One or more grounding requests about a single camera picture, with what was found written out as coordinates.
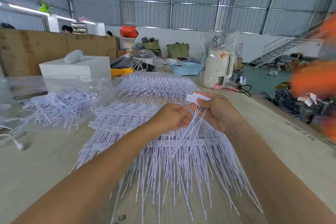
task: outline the hand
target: hand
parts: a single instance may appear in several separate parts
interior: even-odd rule
[[[187,127],[192,118],[189,106],[167,103],[148,121],[158,134],[167,133],[179,127]]]
[[[203,119],[215,129],[225,133],[229,127],[235,126],[242,119],[239,112],[225,96],[208,92],[196,93],[211,98],[209,101],[199,98],[198,103],[201,107],[208,109]],[[191,110],[193,112],[195,112],[196,106],[195,103],[191,103]]]

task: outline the person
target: person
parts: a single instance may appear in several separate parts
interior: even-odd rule
[[[71,34],[74,30],[71,26],[63,25],[62,30],[65,34]]]
[[[269,224],[336,223],[331,210],[276,157],[226,97],[197,93],[211,99],[198,99],[199,105],[208,109],[203,118],[225,133],[232,143]],[[150,120],[65,177],[12,224],[90,223],[149,141],[177,127],[188,126],[190,120],[188,105],[164,105]]]

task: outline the white box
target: white box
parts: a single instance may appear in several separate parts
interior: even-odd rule
[[[111,78],[110,58],[101,56],[84,56],[85,60],[65,64],[57,59],[40,64],[42,75],[85,75],[89,80]]]

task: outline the wooden table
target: wooden table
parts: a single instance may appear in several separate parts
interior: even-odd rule
[[[192,80],[198,83],[197,76]],[[200,90],[210,91],[202,86]],[[335,151],[319,140],[312,140],[309,129],[298,126],[285,116],[241,93],[211,90],[227,96],[241,115],[260,133],[276,155],[336,213],[336,158]],[[78,131],[65,135],[59,130],[27,133],[20,141],[30,147],[18,151],[13,144],[0,147],[0,223],[10,223],[48,189],[70,173],[77,154],[94,130],[82,125]],[[124,221],[113,223],[141,223],[141,204],[135,202],[133,186],[119,201],[116,217],[126,215]],[[184,196],[177,197],[176,205],[167,197],[162,207],[161,223],[267,223],[247,197],[234,197],[241,216],[233,212],[216,180],[211,182],[212,209],[207,203],[208,220],[204,219],[198,191],[190,196],[194,222],[191,221]],[[115,193],[107,200],[93,223],[111,222]],[[158,223],[157,205],[145,204],[146,224]]]

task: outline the white electric kettle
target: white electric kettle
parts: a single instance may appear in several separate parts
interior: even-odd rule
[[[220,88],[232,77],[236,54],[226,49],[209,49],[202,85]]]

